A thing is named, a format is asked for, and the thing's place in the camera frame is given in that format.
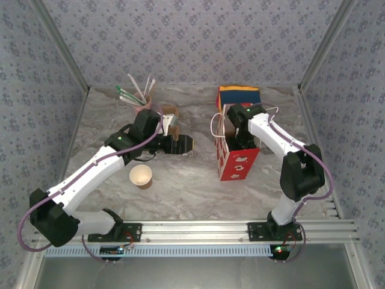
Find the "red printed paper bag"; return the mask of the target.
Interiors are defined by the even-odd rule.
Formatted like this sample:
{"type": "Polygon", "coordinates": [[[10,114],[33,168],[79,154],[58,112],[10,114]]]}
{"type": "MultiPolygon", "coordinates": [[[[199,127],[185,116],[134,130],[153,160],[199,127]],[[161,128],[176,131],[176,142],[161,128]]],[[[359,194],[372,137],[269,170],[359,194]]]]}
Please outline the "red printed paper bag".
{"type": "MultiPolygon", "coordinates": [[[[260,152],[261,142],[254,136],[256,149],[230,150],[226,137],[234,136],[235,127],[227,118],[229,108],[234,104],[224,105],[221,112],[214,114],[211,120],[218,119],[216,125],[211,124],[211,134],[217,156],[217,170],[220,181],[234,181],[245,179],[260,152]]],[[[254,104],[241,104],[249,107],[254,104]]]]}

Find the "brown paper coffee cup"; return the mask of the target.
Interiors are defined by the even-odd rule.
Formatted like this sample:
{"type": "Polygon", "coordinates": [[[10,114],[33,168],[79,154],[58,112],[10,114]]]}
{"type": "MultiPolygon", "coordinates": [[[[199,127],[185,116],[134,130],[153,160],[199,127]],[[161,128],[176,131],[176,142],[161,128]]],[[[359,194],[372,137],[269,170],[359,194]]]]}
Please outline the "brown paper coffee cup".
{"type": "Polygon", "coordinates": [[[152,177],[153,174],[151,168],[144,164],[133,167],[129,174],[130,181],[142,190],[151,187],[152,177]]]}

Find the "pink straw holder cup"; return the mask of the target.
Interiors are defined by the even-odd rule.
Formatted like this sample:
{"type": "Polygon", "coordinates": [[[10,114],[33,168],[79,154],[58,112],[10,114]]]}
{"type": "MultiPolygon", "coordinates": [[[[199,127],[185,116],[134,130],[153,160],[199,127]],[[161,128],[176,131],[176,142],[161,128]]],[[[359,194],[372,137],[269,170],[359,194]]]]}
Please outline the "pink straw holder cup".
{"type": "Polygon", "coordinates": [[[142,110],[145,110],[145,109],[148,109],[150,110],[151,109],[151,105],[152,105],[152,100],[149,96],[148,93],[143,93],[146,101],[147,101],[147,104],[146,105],[142,105],[142,106],[137,106],[137,105],[134,105],[133,108],[134,108],[134,111],[135,111],[135,114],[138,114],[140,111],[142,110]]]}

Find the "colourful paper napkin stack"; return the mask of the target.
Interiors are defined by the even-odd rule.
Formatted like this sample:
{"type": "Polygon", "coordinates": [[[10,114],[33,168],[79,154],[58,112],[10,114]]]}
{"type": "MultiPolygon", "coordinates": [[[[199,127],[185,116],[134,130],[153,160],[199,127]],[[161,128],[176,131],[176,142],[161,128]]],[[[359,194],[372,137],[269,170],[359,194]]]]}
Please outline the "colourful paper napkin stack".
{"type": "Polygon", "coordinates": [[[219,112],[227,104],[255,104],[260,101],[259,87],[244,85],[220,85],[218,87],[216,105],[219,112]]]}

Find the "green white wrapped straw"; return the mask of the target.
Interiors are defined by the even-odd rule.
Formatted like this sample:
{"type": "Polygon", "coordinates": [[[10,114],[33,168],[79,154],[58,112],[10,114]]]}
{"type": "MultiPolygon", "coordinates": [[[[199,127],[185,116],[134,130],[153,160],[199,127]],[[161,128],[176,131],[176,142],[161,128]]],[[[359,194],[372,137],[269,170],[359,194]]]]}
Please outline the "green white wrapped straw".
{"type": "Polygon", "coordinates": [[[133,101],[132,99],[126,98],[124,96],[120,96],[119,98],[120,98],[120,100],[125,101],[125,102],[127,102],[127,103],[129,103],[131,105],[134,105],[134,106],[137,106],[137,107],[141,107],[142,106],[141,103],[133,101]]]}

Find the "small circuit board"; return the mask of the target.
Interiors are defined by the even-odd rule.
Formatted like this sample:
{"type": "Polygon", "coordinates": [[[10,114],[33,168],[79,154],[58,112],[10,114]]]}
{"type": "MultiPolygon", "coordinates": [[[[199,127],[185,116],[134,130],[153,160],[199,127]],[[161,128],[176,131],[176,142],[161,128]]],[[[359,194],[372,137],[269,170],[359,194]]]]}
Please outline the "small circuit board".
{"type": "Polygon", "coordinates": [[[120,246],[101,246],[99,249],[100,255],[124,255],[132,250],[133,246],[120,245],[120,246]]]}
{"type": "Polygon", "coordinates": [[[289,255],[293,248],[290,245],[271,245],[270,250],[274,256],[279,256],[289,255]]]}

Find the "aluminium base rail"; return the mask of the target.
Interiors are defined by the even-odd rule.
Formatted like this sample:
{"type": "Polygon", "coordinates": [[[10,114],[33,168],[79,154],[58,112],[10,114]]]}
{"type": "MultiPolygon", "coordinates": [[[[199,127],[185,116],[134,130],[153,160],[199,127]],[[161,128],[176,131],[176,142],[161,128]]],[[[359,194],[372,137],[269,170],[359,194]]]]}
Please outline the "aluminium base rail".
{"type": "MultiPolygon", "coordinates": [[[[141,223],[141,240],[145,244],[338,244],[357,243],[359,236],[352,220],[322,219],[299,220],[302,241],[250,241],[247,223],[261,220],[137,220],[125,223],[141,223]]],[[[88,244],[126,244],[88,242],[88,235],[79,232],[67,244],[75,244],[82,238],[88,244]]]]}

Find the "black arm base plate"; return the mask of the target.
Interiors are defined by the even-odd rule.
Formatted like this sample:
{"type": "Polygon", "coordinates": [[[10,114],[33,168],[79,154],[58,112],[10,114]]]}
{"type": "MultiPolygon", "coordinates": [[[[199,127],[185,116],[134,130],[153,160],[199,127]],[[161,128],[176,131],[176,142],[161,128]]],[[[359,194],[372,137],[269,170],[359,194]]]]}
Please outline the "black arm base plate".
{"type": "Polygon", "coordinates": [[[114,225],[112,230],[105,234],[90,234],[87,237],[88,242],[100,243],[130,243],[139,242],[141,240],[141,223],[120,223],[114,225]]]}
{"type": "Polygon", "coordinates": [[[250,222],[247,223],[248,237],[250,241],[302,241],[303,235],[299,225],[288,223],[284,226],[274,222],[250,222]]]}

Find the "aluminium frame post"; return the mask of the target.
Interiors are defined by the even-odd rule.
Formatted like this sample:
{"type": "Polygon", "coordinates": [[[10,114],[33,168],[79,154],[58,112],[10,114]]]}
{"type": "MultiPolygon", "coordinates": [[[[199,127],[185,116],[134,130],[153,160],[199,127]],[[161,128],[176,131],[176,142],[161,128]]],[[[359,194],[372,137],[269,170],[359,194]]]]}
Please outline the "aluminium frame post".
{"type": "Polygon", "coordinates": [[[317,49],[307,66],[303,76],[301,77],[300,82],[298,83],[298,90],[300,93],[303,93],[307,90],[308,86],[314,79],[319,68],[321,67],[322,62],[325,60],[328,55],[333,43],[337,39],[341,29],[345,25],[349,15],[356,6],[358,0],[341,0],[340,4],[331,18],[331,21],[319,43],[317,49]]]}

